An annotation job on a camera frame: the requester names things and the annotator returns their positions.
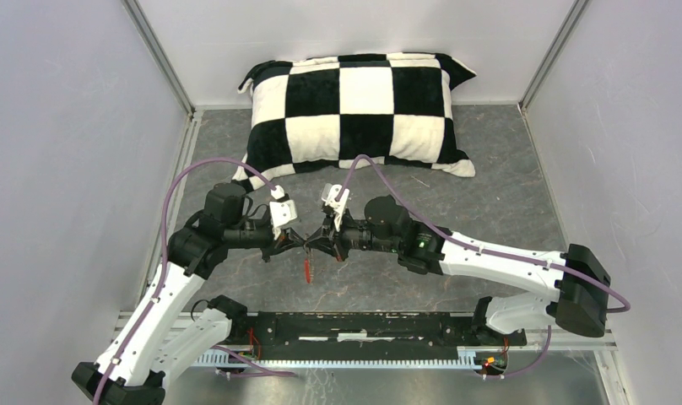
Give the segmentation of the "metal keyring with red handle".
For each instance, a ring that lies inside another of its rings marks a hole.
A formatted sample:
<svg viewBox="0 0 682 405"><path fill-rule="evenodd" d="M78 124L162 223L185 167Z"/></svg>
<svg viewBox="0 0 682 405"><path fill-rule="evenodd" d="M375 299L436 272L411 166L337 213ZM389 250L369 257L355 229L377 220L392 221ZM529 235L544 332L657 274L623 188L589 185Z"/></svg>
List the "metal keyring with red handle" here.
<svg viewBox="0 0 682 405"><path fill-rule="evenodd" d="M313 254L312 249L307 245L303 245L304 252L306 254L304 261L304 274L305 280L308 284L312 283L313 280Z"/></svg>

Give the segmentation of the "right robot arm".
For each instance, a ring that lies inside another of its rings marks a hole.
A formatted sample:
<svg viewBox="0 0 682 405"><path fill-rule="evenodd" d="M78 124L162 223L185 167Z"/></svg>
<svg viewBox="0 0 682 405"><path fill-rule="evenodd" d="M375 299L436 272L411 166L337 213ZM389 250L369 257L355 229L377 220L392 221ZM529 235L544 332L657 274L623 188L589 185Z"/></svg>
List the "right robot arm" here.
<svg viewBox="0 0 682 405"><path fill-rule="evenodd" d="M351 250L386 252L413 273L480 278L521 289L477 304L470 331L479 343L547 326L587 338L605 333L611 278L586 246L571 244L561 252L485 244L412 219L391 196L370 200L359 220L349 212L323 211L326 217L306 246L341 262Z"/></svg>

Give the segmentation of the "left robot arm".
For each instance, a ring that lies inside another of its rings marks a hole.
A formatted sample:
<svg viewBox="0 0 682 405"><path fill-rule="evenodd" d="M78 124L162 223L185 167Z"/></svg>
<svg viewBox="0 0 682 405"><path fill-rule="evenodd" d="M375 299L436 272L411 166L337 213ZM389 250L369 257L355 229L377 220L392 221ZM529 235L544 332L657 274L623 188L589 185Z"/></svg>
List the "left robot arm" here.
<svg viewBox="0 0 682 405"><path fill-rule="evenodd" d="M250 218L244 187L213 188L204 206L163 250L154 279L132 317L93 362L81 362L72 380L94 404L161 404L169 385L218 343L239 343L251 324L247 308L218 296L179 335L165 341L185 304L209 279L231 250L258 249L263 258L296 247L300 237L289 222L295 204L281 186L259 219Z"/></svg>

